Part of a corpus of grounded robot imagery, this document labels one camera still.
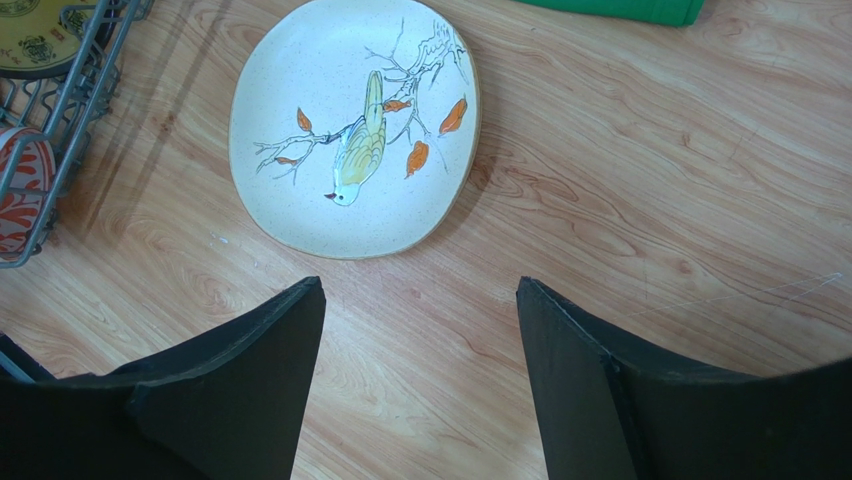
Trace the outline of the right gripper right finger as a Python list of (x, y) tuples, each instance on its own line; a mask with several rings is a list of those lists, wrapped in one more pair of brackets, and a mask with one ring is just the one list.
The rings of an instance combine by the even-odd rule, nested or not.
[(757, 377), (653, 344), (539, 280), (516, 292), (552, 479), (847, 479), (851, 363)]

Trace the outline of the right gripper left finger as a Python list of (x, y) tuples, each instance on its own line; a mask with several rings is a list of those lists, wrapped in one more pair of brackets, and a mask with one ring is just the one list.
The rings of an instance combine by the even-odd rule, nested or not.
[(326, 298), (307, 277), (105, 375), (50, 374), (1, 339), (5, 479), (287, 479)]

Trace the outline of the cream bird plate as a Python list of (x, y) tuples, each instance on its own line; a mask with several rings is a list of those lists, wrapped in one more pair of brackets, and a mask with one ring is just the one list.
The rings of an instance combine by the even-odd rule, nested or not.
[(481, 124), (471, 50), (419, 1), (309, 1), (259, 41), (230, 113), (258, 227), (332, 259), (397, 254), (447, 217)]

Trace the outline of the yellow patterned small plate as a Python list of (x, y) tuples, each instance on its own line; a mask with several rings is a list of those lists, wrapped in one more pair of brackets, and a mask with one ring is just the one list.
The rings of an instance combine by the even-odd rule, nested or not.
[(87, 60), (103, 53), (126, 6), (109, 1), (100, 17), (95, 1), (14, 0), (1, 3), (1, 77), (38, 80), (67, 74), (87, 32)]

